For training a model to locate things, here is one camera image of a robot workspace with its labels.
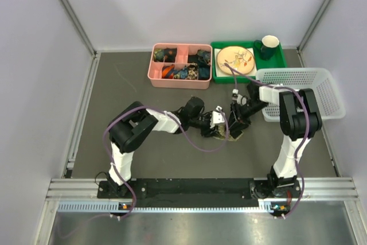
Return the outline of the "pink divided storage box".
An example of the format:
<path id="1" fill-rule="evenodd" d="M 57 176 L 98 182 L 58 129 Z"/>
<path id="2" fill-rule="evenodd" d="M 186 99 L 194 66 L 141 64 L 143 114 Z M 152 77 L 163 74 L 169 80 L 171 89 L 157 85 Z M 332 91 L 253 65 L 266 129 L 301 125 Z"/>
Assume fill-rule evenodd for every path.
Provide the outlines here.
<path id="1" fill-rule="evenodd" d="M 153 50 L 157 48 L 177 48 L 177 56 L 174 63 L 161 63 L 155 62 L 153 59 Z M 199 67 L 195 63 L 188 63 L 188 55 L 194 55 L 198 50 L 205 50 L 211 53 L 210 64 L 207 67 L 210 70 L 210 78 L 208 80 L 180 80 L 180 79 L 163 79 L 161 78 L 161 71 L 163 66 L 175 65 L 177 70 L 183 69 L 184 67 L 195 66 Z M 151 84 L 158 88 L 186 88 L 194 90 L 205 90 L 209 87 L 212 79 L 213 69 L 213 48 L 207 44 L 175 44 L 175 43 L 157 43 L 153 46 L 149 69 L 147 77 L 150 79 Z"/>

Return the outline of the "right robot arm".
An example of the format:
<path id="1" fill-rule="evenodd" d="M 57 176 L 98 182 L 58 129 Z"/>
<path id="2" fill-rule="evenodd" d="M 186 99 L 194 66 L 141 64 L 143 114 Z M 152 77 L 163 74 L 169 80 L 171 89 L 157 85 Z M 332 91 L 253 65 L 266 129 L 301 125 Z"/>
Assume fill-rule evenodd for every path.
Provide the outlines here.
<path id="1" fill-rule="evenodd" d="M 280 85 L 247 86 L 249 95 L 242 96 L 238 89 L 232 91 L 229 133 L 237 139 L 250 126 L 250 117 L 270 104 L 279 107 L 283 142 L 277 160 L 267 174 L 265 182 L 254 181 L 252 194 L 256 198 L 290 196 L 300 185 L 299 161 L 306 145 L 322 127 L 322 118 L 310 88 L 296 91 Z"/>

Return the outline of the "olive green patterned tie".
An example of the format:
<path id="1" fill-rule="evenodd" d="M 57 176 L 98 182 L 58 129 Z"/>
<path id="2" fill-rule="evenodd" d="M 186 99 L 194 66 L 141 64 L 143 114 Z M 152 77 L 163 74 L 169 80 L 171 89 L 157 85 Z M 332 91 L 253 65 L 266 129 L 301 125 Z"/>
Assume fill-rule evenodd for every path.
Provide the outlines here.
<path id="1" fill-rule="evenodd" d="M 229 141 L 229 142 L 236 142 L 243 136 L 243 131 L 235 132 L 234 135 L 229 133 L 227 135 L 227 131 L 224 125 L 217 126 L 217 131 L 214 134 L 213 138 L 221 140 L 221 141 Z"/>

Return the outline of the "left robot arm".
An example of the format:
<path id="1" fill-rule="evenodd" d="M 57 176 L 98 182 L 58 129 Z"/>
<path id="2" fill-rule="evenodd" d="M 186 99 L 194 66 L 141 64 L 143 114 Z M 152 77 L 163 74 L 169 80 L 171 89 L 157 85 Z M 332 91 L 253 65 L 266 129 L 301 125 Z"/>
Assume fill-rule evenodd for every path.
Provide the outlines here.
<path id="1" fill-rule="evenodd" d="M 189 128 L 199 129 L 203 137 L 214 137 L 220 126 L 227 123 L 221 107 L 204 112 L 205 104 L 192 97 L 176 111 L 158 111 L 141 102 L 133 102 L 108 125 L 104 139 L 108 138 L 111 167 L 107 173 L 109 192 L 117 198 L 130 191 L 131 165 L 136 151 L 153 131 L 185 134 Z"/>

